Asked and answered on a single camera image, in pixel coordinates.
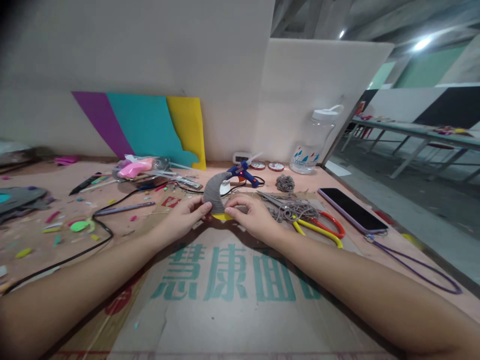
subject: power cord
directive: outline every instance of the power cord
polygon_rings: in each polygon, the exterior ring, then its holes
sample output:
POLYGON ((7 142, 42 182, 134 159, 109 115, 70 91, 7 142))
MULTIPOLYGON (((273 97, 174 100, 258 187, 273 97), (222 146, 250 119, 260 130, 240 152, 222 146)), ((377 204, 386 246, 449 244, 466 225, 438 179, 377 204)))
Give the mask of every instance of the power cord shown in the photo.
MULTIPOLYGON (((259 187, 262 187, 263 185, 265 185, 265 180, 262 179, 260 176, 253 176, 253 177, 254 177, 254 178, 257 178, 257 179, 259 179, 259 180, 262 181, 261 183, 258 184, 259 187)), ((223 197, 231 194, 232 192, 234 192, 234 191, 235 191, 236 189, 238 189, 238 188, 243 188, 246 184, 247 184, 247 180, 245 180, 245 182, 242 183, 242 184, 240 184, 240 185, 237 185, 237 186, 232 187, 232 188, 231 188, 230 190, 228 190, 226 193, 224 193, 223 195, 221 195, 221 197, 223 198, 223 197)), ((191 194, 203 194, 203 193, 204 193, 204 191, 191 190, 191 189, 189 189, 189 188, 182 187, 182 186, 179 186, 179 187, 180 187, 180 189, 185 190, 186 192, 191 193, 191 194)))
POLYGON ((24 282, 26 282, 26 281, 28 281, 28 280, 30 280, 30 279, 32 279, 32 278, 34 278, 34 277, 36 277, 36 276, 44 273, 44 272, 47 272, 47 271, 49 271, 49 270, 51 270, 51 269, 53 269, 53 268, 56 268, 56 267, 58 267, 58 266, 60 266, 60 265, 63 265, 63 264, 66 264, 66 263, 68 263, 68 262, 70 262, 70 261, 72 261, 72 260, 74 260, 74 259, 76 259, 76 258, 79 258, 79 257, 81 257, 82 255, 85 255, 86 253, 89 253, 89 252, 91 252, 92 250, 94 250, 94 249, 96 249, 96 248, 99 248, 99 247, 101 247, 102 245, 108 243, 108 242, 114 237, 114 232, 113 232, 107 225, 105 225, 103 222, 101 222, 100 220, 98 220, 98 219, 96 218, 95 214, 98 213, 99 211, 102 211, 102 210, 111 208, 111 207, 114 206, 114 205, 120 204, 122 201, 124 201, 125 199, 129 198, 129 197, 132 196, 133 194, 136 194, 136 193, 140 192, 141 190, 143 190, 143 189, 140 188, 140 189, 134 190, 134 191, 130 192, 129 194, 127 194, 126 196, 124 196, 123 198, 121 198, 120 200, 118 200, 118 201, 116 201, 116 202, 114 202, 114 203, 112 203, 112 204, 110 204, 110 205, 107 205, 107 206, 105 206, 105 207, 103 207, 103 208, 101 208, 101 209, 99 209, 99 210, 97 210, 97 211, 95 211, 95 212, 93 213, 91 219, 92 219, 94 222, 96 222, 97 224, 99 224, 99 225, 102 227, 102 229, 104 229, 104 230, 108 233, 108 235, 109 235, 108 238, 106 238, 105 240, 100 241, 99 243, 95 244, 95 245, 92 246, 92 247, 89 247, 88 249, 85 249, 85 250, 79 252, 78 254, 75 254, 75 255, 73 255, 73 256, 71 256, 71 257, 69 257, 69 258, 66 258, 65 260, 62 260, 62 261, 60 261, 60 262, 57 262, 57 263, 55 263, 55 264, 53 264, 53 265, 47 266, 47 267, 45 267, 45 268, 43 268, 43 269, 41 269, 41 270, 39 270, 39 271, 37 271, 37 272, 34 272, 33 274, 30 274, 30 275, 24 277, 23 279, 20 279, 20 280, 14 282, 3 294, 6 295, 6 294, 10 293, 13 289, 15 289, 15 288, 17 288, 18 286, 20 286, 21 284, 23 284, 24 282))
MULTIPOLYGON (((262 183, 259 184, 259 186, 265 185, 265 180, 264 180, 264 179, 262 179, 262 178, 259 177, 259 176, 254 176, 254 177, 262 181, 262 183)), ((164 183, 162 183, 162 184, 160 184, 160 185, 157 185, 157 186, 155 186, 155 187, 162 186, 162 185, 165 185, 165 184, 167 184, 167 183, 168 183, 168 181, 166 181, 166 182, 164 182, 164 183)), ((232 191, 234 191, 235 189, 244 187, 246 184, 247 184, 247 180, 245 180, 245 182, 244 182, 243 184, 241 184, 241 185, 232 187, 227 193, 223 194, 222 196, 223 196, 223 197, 224 197, 224 196, 227 196, 228 194, 230 194, 230 193, 231 193, 232 191)), ((20 280, 18 280, 18 281, 16 281, 16 282, 14 282, 14 283, 3 293, 3 295, 6 295, 6 294, 10 293, 11 291, 13 291, 15 288, 17 288, 17 287, 20 286, 21 284, 27 282, 28 280, 30 280, 30 279, 32 279, 32 278, 34 278, 34 277, 36 277, 36 276, 38 276, 38 275, 40 275, 40 274, 43 274, 44 272, 47 272, 47 271, 49 271, 49 270, 51 270, 51 269, 53 269, 53 268, 56 268, 56 267, 58 267, 58 266, 61 266, 61 265, 66 264, 66 263, 68 263, 68 262, 71 262, 72 260, 75 260, 76 258, 79 258, 79 257, 81 257, 82 255, 85 255, 85 254, 91 252, 92 250, 94 250, 94 249, 96 249, 96 248, 99 248, 99 247, 101 247, 102 245, 107 244, 107 243, 108 243, 110 240, 112 240, 112 238, 114 237, 114 232, 113 232, 107 225, 105 225, 103 222, 101 222, 100 220, 98 220, 95 214, 98 213, 98 212, 100 212, 100 211, 103 211, 103 210, 105 210, 105 209, 111 208, 112 206, 115 206, 115 205, 117 205, 117 204, 120 204, 122 201, 124 201, 125 199, 128 199, 128 198, 131 197, 133 194, 139 193, 139 192, 141 192, 141 191, 143 191, 143 190, 146 190, 146 189, 147 189, 146 187, 141 187, 140 189, 136 189, 136 190, 130 192, 129 194, 127 194, 126 196, 122 197, 120 200, 118 200, 118 201, 116 201, 116 202, 114 202, 114 203, 111 203, 110 205, 107 205, 107 206, 105 206, 105 207, 102 207, 101 209, 99 209, 99 210, 97 210, 97 211, 95 211, 95 212, 93 213, 93 215, 91 216, 91 219, 92 219, 94 222, 96 222, 97 224, 99 224, 99 225, 102 227, 102 229, 104 229, 104 230, 108 233, 108 237, 107 237, 105 240, 102 240, 102 241, 100 241, 99 243, 95 244, 94 246, 89 247, 88 249, 85 249, 85 250, 79 252, 78 254, 75 254, 75 255, 73 255, 73 256, 70 256, 70 257, 66 258, 65 260, 59 261, 59 262, 57 262, 57 263, 55 263, 55 264, 53 264, 53 265, 47 266, 47 267, 45 267, 45 268, 43 268, 43 269, 41 269, 41 270, 39 270, 39 271, 36 271, 36 272, 34 272, 34 273, 32 273, 32 274, 30 274, 30 275, 28 275, 28 276, 25 276, 24 278, 22 278, 22 279, 20 279, 20 280)), ((190 189, 188 189, 188 188, 184 188, 184 187, 181 187, 181 186, 180 186, 180 189, 183 189, 183 190, 185 190, 185 191, 187 191, 187 192, 194 193, 194 194, 203 194, 203 193, 204 193, 203 191, 190 190, 190 189)))

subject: white partition board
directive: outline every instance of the white partition board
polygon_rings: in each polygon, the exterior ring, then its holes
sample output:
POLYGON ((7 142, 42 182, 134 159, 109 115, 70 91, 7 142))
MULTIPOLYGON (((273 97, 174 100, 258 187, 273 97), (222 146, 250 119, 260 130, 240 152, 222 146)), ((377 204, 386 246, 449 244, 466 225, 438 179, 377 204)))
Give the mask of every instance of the white partition board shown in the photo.
POLYGON ((315 109, 342 103, 323 159, 342 125, 393 49, 392 44, 270 39, 263 66, 253 152, 289 161, 298 129, 315 109))
POLYGON ((381 89, 373 96, 363 115, 412 123, 445 90, 446 87, 381 89))
POLYGON ((206 157, 231 159, 252 146, 274 4, 29 1, 3 43, 0 135, 110 156, 70 91, 199 97, 206 157))

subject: green wall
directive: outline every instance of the green wall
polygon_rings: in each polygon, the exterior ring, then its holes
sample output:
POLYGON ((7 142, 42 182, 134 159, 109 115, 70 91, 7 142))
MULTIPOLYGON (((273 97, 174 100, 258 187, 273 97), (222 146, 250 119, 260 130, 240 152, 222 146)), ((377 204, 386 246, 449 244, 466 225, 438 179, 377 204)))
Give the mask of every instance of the green wall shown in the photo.
POLYGON ((385 83, 385 80, 387 80, 390 72, 392 71, 393 67, 395 65, 395 61, 392 62, 386 62, 384 63, 380 69, 376 72, 375 76, 373 77, 371 81, 371 85, 368 87, 367 90, 369 89, 380 89, 382 85, 385 83))
POLYGON ((412 56, 394 88, 433 88, 444 77, 468 44, 412 56))

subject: table surface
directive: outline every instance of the table surface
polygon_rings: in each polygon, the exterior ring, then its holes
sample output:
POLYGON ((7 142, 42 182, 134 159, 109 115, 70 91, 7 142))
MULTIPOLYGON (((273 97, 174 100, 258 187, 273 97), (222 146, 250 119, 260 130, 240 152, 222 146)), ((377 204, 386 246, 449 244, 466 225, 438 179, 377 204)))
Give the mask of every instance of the table surface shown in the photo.
POLYGON ((459 145, 465 144, 470 145, 475 148, 480 148, 480 132, 476 130, 468 130, 474 137, 465 136, 465 135, 441 135, 439 133, 434 132, 434 129, 437 129, 437 126, 429 126, 429 125, 422 125, 416 124, 412 122, 384 122, 384 121, 376 121, 376 120, 362 120, 360 118, 354 117, 352 119, 354 123, 358 123, 361 125, 373 127, 373 128, 381 128, 391 131, 402 131, 411 133, 413 136, 420 136, 420 137, 428 137, 433 140, 437 140, 439 142, 455 142, 459 145))
MULTIPOLYGON (((8 175, 11 177, 9 180, 0 180, 0 186, 2 188, 28 186, 42 187, 49 190, 56 199, 48 210, 34 211, 27 217, 8 221, 0 226, 0 265, 6 265, 8 269, 8 274, 5 276, 5 279, 21 279, 22 277, 46 266, 75 255, 95 244, 95 241, 90 238, 90 234, 77 235, 68 230, 66 226, 64 226, 61 232, 43 234, 41 231, 46 226, 45 220, 56 211, 60 211, 60 216, 65 217, 62 219, 57 218, 53 222, 62 221, 66 223, 75 217, 89 217, 94 211, 104 207, 111 199, 119 200, 130 191, 134 190, 133 185, 130 183, 115 183, 100 187, 91 192, 68 196, 68 193, 74 187, 92 174, 95 172, 108 173, 115 164, 116 163, 113 161, 108 163, 95 160, 83 160, 70 166, 56 166, 52 161, 45 161, 9 173, 8 175), (82 197, 82 201, 77 201, 76 199, 78 197, 82 197), (62 243, 53 247, 55 237, 59 234, 62 236, 62 243), (16 259, 15 255, 25 248, 32 248, 33 252, 24 258, 16 259)), ((226 169, 230 168, 231 165, 230 162, 207 162, 207 170, 198 171, 198 182, 205 185, 213 175, 224 172, 226 169)), ((188 170, 180 170, 179 172, 185 173, 188 172, 188 170)), ((280 174, 291 175, 295 181, 296 192, 306 191, 316 193, 318 188, 338 188, 361 204, 364 208, 372 212, 363 202, 348 191, 348 189, 319 167, 316 169, 315 173, 311 175, 296 174, 288 168, 281 173, 270 171, 269 169, 262 171, 252 169, 251 173, 260 176, 265 180, 265 186, 262 190, 267 193, 278 192, 275 187, 275 179, 280 174)), ((240 191, 252 192, 256 190, 246 186, 242 187, 240 191)), ((144 196, 143 193, 138 196, 131 196, 125 200, 121 206, 143 202, 144 196)), ((152 190, 148 196, 151 196, 150 201, 159 201, 162 198, 163 193, 161 191, 155 192, 152 190)), ((340 220, 345 228, 346 234, 357 246, 363 256, 418 281, 420 284, 430 288, 435 293, 440 294, 443 298, 456 305, 480 323, 480 300, 469 291, 463 289, 463 294, 453 295, 425 283, 394 259, 383 253, 380 249, 367 242, 363 235, 347 222, 321 196, 316 194, 316 197, 328 213, 340 220)), ((151 213, 154 208, 154 206, 144 207, 135 210, 134 213, 132 211, 126 211, 103 217, 102 221, 113 230, 115 234, 114 238, 107 245, 100 249, 96 249, 85 256, 91 256, 97 251, 102 251, 105 248, 115 246, 116 244, 135 237, 135 231, 142 226, 147 218, 147 216, 144 215, 151 213), (135 221, 129 221, 133 215, 136 215, 137 219, 135 221)), ((97 228, 94 233, 98 235, 100 239, 105 239, 107 236, 106 232, 101 228, 97 228)), ((393 228, 389 229, 388 235, 379 239, 382 244, 392 249, 403 252, 404 254, 414 257, 437 269, 439 268, 425 254, 418 250, 412 243, 406 240, 393 228)), ((81 259, 82 258, 74 260, 70 264, 75 261, 81 261, 81 259)), ((438 275, 434 275, 431 271, 426 270, 421 266, 414 265, 413 267, 429 279, 448 286, 442 278, 439 278, 438 275)))

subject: hot glue gun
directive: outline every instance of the hot glue gun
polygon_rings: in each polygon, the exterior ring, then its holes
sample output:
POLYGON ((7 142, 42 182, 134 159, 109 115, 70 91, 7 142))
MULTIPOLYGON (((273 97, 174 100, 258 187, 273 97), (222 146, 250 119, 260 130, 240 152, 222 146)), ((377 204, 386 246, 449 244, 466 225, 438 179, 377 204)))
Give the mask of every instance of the hot glue gun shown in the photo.
POLYGON ((240 164, 232 166, 227 170, 228 173, 231 173, 231 176, 228 177, 226 180, 238 176, 240 181, 247 179, 249 182, 251 182, 252 188, 254 189, 258 188, 259 181, 247 171, 248 168, 249 168, 249 164, 247 163, 246 160, 243 160, 240 164))

